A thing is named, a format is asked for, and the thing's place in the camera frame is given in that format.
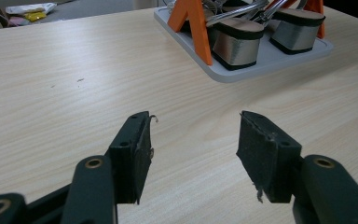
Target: white object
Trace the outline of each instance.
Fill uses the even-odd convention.
[[[57,6],[55,3],[45,3],[45,4],[34,4],[28,6],[18,6],[18,7],[6,7],[7,14],[17,14],[23,15],[29,12],[45,12],[48,14],[52,9]]]

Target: white tray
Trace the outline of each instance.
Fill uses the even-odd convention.
[[[213,65],[207,65],[194,51],[191,35],[176,33],[167,22],[170,17],[166,7],[157,7],[154,11],[155,19],[165,30],[186,50],[210,78],[218,82],[236,82],[248,77],[255,77],[274,72],[282,68],[319,59],[330,54],[333,45],[325,39],[317,38],[311,51],[295,55],[287,55],[269,43],[269,32],[261,38],[257,62],[255,65],[234,71],[228,71],[222,64],[213,58]]]

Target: light wood grain surface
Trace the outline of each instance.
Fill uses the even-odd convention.
[[[120,223],[295,223],[291,204],[257,201],[235,155],[239,114],[267,116],[302,156],[340,161],[358,182],[358,20],[325,15],[328,57],[230,84],[211,80],[152,9],[0,30],[0,193],[29,203],[70,183],[148,110],[155,157]]]

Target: table surface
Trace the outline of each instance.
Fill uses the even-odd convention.
[[[294,223],[291,204],[257,201],[235,155],[239,114],[267,116],[303,157],[340,161],[358,183],[358,19],[324,10],[328,57],[230,84],[211,80],[153,9],[0,30],[0,194],[30,203],[70,183],[147,110],[155,157],[120,223]]]

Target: floor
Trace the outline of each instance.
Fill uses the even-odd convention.
[[[167,0],[72,0],[58,4],[46,18],[34,23],[66,21],[138,9],[139,4],[149,1],[153,7],[165,6]]]

